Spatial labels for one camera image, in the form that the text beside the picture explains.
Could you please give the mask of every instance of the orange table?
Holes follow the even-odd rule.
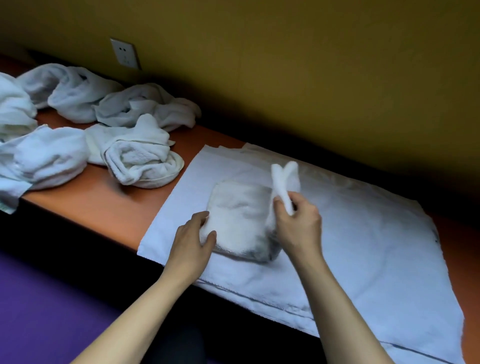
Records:
[[[0,71],[18,75],[24,70],[14,61],[0,59]],[[37,119],[53,128],[89,126],[73,124],[50,109],[41,111]],[[202,126],[173,131],[171,139],[177,142],[173,150],[185,160],[184,171],[205,144],[229,148],[244,144]],[[136,251],[181,176],[182,173],[164,187],[144,190],[120,186],[106,168],[88,165],[72,181],[53,189],[28,192],[23,198]],[[431,216],[438,227],[453,290],[465,314],[465,361],[480,363],[480,231],[435,214]]]

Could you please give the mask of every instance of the yellow wall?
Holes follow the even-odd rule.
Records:
[[[0,34],[480,200],[477,0],[12,0]],[[119,66],[109,37],[143,72]]]

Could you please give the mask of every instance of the white outlet cover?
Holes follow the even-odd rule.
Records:
[[[117,61],[122,66],[140,69],[137,61],[137,53],[133,44],[110,38]]]

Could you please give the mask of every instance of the forearm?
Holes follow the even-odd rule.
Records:
[[[162,275],[72,364],[139,363],[186,286]]]
[[[392,364],[321,256],[295,264],[329,364]]]

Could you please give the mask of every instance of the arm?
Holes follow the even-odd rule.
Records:
[[[203,273],[216,232],[200,245],[199,229],[208,212],[199,212],[178,228],[162,275],[121,314],[72,364],[139,363],[160,325],[181,294]]]
[[[322,218],[317,207],[290,192],[297,207],[289,216],[279,198],[277,234],[300,277],[329,364],[393,364],[324,260]]]

